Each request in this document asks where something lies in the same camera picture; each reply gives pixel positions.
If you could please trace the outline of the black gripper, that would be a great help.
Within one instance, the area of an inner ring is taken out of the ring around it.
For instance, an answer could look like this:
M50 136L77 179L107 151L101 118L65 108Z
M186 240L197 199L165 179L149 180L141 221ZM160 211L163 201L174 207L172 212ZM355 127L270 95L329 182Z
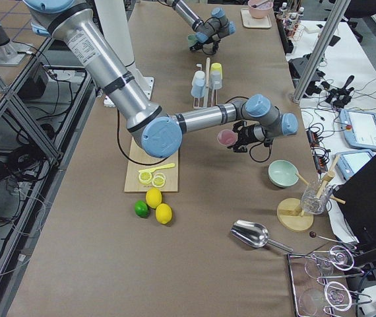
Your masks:
M246 153L247 146L251 144L271 147L273 143L273 139L267 136L266 130L260 124L247 125L245 120L235 123L231 132L235 134L235 141L226 147L235 153Z
M203 52L205 55L215 55L218 51L220 41L200 43L198 40L194 40L189 44L190 52Z

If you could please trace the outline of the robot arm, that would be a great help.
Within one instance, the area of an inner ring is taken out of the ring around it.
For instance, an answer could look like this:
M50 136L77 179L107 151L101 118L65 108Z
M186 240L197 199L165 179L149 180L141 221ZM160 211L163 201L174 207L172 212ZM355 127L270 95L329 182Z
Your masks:
M236 120L253 120L248 131L254 141L270 141L294 135L298 120L283 114L271 101L256 94L247 101L236 100L185 113L169 115L151 102L132 72L115 53L101 26L93 22L93 11L86 1L26 1L34 21L34 30L61 40L74 53L96 84L127 120L127 130L148 155L160 159L174 154L183 134L224 125Z
M210 17L203 20L184 1L158 1L159 4L171 7L194 32L187 37L191 52L202 51L206 55L214 55L221 39L235 33L236 28L222 7L213 8Z

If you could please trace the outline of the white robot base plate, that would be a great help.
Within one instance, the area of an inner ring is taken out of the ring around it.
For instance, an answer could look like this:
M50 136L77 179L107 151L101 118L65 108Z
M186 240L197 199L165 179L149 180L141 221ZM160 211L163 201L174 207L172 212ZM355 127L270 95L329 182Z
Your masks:
M137 82L140 85L142 91L150 100L152 97L152 91L154 88L154 78L153 77L145 77L143 75L137 76ZM112 107L115 108L115 104L111 101L111 99L106 96L104 99L104 106L105 107Z

